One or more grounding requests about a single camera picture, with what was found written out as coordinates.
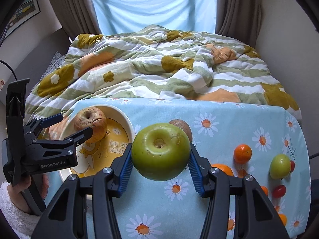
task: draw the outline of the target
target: comforter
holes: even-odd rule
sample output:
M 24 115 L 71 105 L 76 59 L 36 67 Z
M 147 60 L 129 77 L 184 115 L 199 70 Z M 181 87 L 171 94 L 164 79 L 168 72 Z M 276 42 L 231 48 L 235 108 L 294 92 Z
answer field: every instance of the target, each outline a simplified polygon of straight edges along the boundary
M 254 48 L 217 34 L 158 25 L 113 36 L 79 35 L 64 63 L 33 88 L 25 120 L 56 113 L 66 120 L 77 101 L 109 97 L 274 105 L 301 120 L 297 103 Z M 59 137 L 51 133 L 44 137 Z

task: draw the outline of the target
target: picture frame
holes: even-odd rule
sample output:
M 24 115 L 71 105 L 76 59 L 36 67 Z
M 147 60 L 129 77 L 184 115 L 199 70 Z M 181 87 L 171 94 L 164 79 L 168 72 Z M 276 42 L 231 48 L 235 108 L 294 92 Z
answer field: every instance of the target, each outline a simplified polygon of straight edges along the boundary
M 40 12 L 38 0 L 25 0 L 11 18 L 5 38 Z

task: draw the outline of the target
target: brown curtain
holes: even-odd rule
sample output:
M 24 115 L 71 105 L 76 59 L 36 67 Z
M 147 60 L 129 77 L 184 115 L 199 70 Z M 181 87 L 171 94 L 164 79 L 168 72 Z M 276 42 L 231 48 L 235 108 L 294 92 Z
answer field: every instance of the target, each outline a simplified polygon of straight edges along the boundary
M 72 40 L 82 33 L 101 34 L 92 0 L 50 0 L 50 3 Z
M 261 20 L 261 0 L 217 0 L 215 33 L 255 47 Z

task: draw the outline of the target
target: person's hand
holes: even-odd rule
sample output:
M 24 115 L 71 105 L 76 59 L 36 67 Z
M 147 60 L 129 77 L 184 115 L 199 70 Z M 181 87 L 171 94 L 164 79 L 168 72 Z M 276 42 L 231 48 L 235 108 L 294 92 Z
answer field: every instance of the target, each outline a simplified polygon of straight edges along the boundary
M 12 203 L 21 211 L 31 214 L 31 210 L 26 202 L 26 200 L 24 199 L 24 197 L 21 194 L 21 191 L 27 189 L 28 187 L 30 187 L 31 185 L 31 177 L 30 175 L 26 176 L 26 177 L 22 177 L 21 181 L 14 187 L 12 187 L 11 184 L 8 185 L 7 190 L 8 190 L 8 194 L 9 197 L 12 201 Z M 48 192 L 48 188 L 49 188 L 49 179 L 47 177 L 46 174 L 43 174 L 42 176 L 42 190 L 40 192 L 41 197 L 43 199 L 46 198 L 47 196 L 47 192 Z

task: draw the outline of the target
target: cable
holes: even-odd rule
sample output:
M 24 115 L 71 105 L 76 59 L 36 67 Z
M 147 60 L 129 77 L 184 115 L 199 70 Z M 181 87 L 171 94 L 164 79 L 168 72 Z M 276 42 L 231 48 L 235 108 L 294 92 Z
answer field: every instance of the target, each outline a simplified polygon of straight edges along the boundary
M 319 156 L 319 153 L 316 153 L 316 154 L 313 154 L 312 156 L 309 156 L 309 160 L 312 159 L 312 158 L 315 158 L 317 156 Z
M 2 61 L 0 59 L 0 63 L 4 64 L 6 67 L 8 67 L 10 69 L 10 71 L 13 73 L 13 76 L 15 77 L 16 81 L 18 80 L 17 77 L 16 77 L 16 74 L 14 73 L 13 69 L 11 68 L 10 65 L 8 65 L 6 62 Z

